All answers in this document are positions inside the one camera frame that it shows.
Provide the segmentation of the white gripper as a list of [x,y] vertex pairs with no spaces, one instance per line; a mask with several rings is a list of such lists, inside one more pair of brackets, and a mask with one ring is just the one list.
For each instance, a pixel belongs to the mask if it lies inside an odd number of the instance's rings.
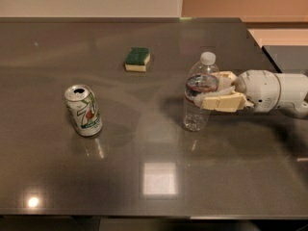
[[267,113],[278,103],[280,84],[277,76],[267,70],[248,70],[238,77],[232,71],[221,71],[215,76],[218,90],[227,89],[235,82],[237,92],[205,97],[201,103],[205,110],[235,113],[245,107],[247,100],[253,104],[255,113]]

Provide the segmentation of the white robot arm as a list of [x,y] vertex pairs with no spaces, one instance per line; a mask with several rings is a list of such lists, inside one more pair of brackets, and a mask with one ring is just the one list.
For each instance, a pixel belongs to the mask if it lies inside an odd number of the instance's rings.
[[194,104],[204,110],[235,113],[249,109],[254,113],[279,110],[286,116],[306,119],[308,77],[298,73],[272,73],[248,70],[236,76],[223,71],[222,88],[199,94]]

